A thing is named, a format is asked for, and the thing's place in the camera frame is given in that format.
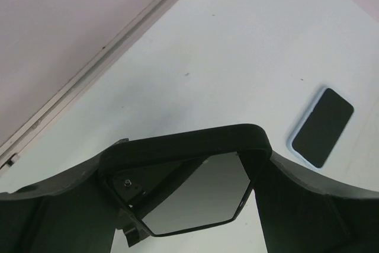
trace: white surface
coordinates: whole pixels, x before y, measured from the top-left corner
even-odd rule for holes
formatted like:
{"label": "white surface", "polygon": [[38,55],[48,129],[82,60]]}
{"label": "white surface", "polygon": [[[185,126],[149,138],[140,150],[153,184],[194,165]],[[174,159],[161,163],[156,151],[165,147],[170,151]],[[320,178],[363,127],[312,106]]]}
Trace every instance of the white surface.
{"label": "white surface", "polygon": [[0,146],[151,2],[0,0]]}
{"label": "white surface", "polygon": [[[1,190],[49,177],[124,137],[235,123],[262,126],[278,153],[301,163],[285,143],[322,85],[355,107],[322,173],[379,190],[378,46],[378,23],[351,0],[180,0],[2,177]],[[256,214],[242,214],[130,252],[264,252]],[[253,235],[238,226],[245,222],[254,222]]]}

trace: black smartphone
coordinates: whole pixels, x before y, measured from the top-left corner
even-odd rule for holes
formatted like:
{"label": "black smartphone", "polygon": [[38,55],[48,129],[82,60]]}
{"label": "black smartphone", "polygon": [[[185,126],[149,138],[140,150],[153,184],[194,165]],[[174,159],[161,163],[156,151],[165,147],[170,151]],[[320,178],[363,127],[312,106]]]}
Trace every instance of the black smartphone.
{"label": "black smartphone", "polygon": [[353,112],[354,108],[347,100],[331,88],[326,88],[314,100],[304,115],[305,119],[291,136],[290,150],[316,168],[321,168]]}

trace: wall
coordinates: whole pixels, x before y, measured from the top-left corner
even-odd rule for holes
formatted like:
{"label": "wall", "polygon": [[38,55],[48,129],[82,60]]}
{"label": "wall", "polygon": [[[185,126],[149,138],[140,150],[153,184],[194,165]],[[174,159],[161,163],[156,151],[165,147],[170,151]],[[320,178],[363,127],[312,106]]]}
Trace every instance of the wall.
{"label": "wall", "polygon": [[0,0],[0,146],[152,1]]}

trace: black plastic part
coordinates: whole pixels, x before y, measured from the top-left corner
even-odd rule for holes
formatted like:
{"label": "black plastic part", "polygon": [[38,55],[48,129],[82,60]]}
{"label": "black plastic part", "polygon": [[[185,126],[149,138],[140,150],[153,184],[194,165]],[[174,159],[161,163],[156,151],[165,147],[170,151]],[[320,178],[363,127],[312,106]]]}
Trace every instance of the black plastic part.
{"label": "black plastic part", "polygon": [[269,253],[379,252],[378,192],[331,180],[277,153],[254,191]]}
{"label": "black plastic part", "polygon": [[110,252],[117,208],[96,175],[58,196],[1,201],[2,253]]}
{"label": "black plastic part", "polygon": [[[272,149],[266,133],[259,126],[240,124],[218,127],[114,145],[102,154],[99,175],[120,207],[150,235],[163,237],[187,233],[234,221],[253,189],[253,182],[249,184],[236,213],[227,221],[167,234],[155,234],[142,222],[141,216],[145,216],[164,201],[205,158],[230,152],[237,152],[240,157],[244,157],[242,164],[250,180],[254,181],[256,170],[269,161]],[[255,167],[251,167],[250,160],[255,161]],[[155,168],[155,174],[146,175],[145,169],[148,167]],[[137,191],[130,191],[124,187],[123,181],[130,179],[137,181],[138,187],[141,185],[139,180],[143,180],[144,195],[137,192],[139,188]]]}
{"label": "black plastic part", "polygon": [[141,242],[142,240],[150,236],[146,231],[144,231],[143,229],[138,229],[132,224],[129,224],[128,227],[123,228],[123,232],[127,239],[129,247],[134,246],[135,244]]}

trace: phone screen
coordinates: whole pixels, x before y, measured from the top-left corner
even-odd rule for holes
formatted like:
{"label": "phone screen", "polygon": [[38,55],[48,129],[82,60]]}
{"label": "phone screen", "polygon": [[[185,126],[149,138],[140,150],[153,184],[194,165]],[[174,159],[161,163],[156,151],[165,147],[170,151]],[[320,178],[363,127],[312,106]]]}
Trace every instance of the phone screen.
{"label": "phone screen", "polygon": [[321,168],[353,112],[349,102],[334,90],[326,89],[293,139],[293,149],[312,165]]}

